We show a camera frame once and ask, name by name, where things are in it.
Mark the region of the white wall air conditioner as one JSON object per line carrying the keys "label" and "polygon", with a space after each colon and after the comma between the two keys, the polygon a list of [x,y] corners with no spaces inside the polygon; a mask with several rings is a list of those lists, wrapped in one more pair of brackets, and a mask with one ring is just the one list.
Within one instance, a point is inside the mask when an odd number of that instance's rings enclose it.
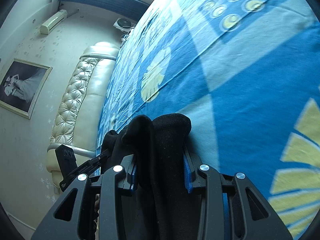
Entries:
{"label": "white wall air conditioner", "polygon": [[40,26],[40,34],[49,35],[55,27],[67,18],[67,15],[68,13],[65,9],[59,10]]}

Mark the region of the white electric fan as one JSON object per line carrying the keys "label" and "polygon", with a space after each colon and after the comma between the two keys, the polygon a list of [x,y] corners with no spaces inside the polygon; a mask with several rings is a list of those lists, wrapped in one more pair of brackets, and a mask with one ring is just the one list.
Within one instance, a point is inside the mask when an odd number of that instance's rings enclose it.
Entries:
{"label": "white electric fan", "polygon": [[136,26],[136,24],[132,23],[131,21],[125,18],[118,18],[116,22],[113,24],[113,26],[116,29],[122,31],[123,33],[128,34],[131,31],[131,29],[133,29]]}

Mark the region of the framed wall picture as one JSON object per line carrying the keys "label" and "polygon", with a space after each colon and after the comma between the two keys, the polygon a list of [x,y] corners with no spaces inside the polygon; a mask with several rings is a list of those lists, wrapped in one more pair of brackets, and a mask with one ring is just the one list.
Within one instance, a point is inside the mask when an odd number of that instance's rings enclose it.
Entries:
{"label": "framed wall picture", "polygon": [[1,77],[1,107],[31,119],[52,67],[14,58]]}

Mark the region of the cream tufted leather headboard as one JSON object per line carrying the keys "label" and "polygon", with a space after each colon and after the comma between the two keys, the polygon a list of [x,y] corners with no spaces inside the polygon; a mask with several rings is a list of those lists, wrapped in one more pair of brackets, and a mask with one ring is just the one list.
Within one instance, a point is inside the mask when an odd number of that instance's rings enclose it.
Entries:
{"label": "cream tufted leather headboard", "polygon": [[47,148],[47,171],[55,194],[63,176],[55,149],[73,149],[77,165],[95,157],[100,113],[120,48],[109,42],[87,47],[79,58],[62,96]]}

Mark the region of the left blue curtain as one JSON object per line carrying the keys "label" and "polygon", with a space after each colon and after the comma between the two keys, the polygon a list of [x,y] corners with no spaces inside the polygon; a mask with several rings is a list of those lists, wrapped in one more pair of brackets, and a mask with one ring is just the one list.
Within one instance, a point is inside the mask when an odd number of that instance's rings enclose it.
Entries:
{"label": "left blue curtain", "polygon": [[139,21],[150,6],[141,0],[59,0],[91,5]]}

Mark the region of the blue patterned bedspread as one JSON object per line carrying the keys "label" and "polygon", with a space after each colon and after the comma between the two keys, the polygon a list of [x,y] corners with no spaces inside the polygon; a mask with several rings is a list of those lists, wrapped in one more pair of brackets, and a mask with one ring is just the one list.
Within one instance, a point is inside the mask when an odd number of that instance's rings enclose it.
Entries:
{"label": "blue patterned bedspread", "polygon": [[182,113],[202,161],[248,175],[294,239],[319,210],[319,21],[305,0],[154,0],[98,126]]}

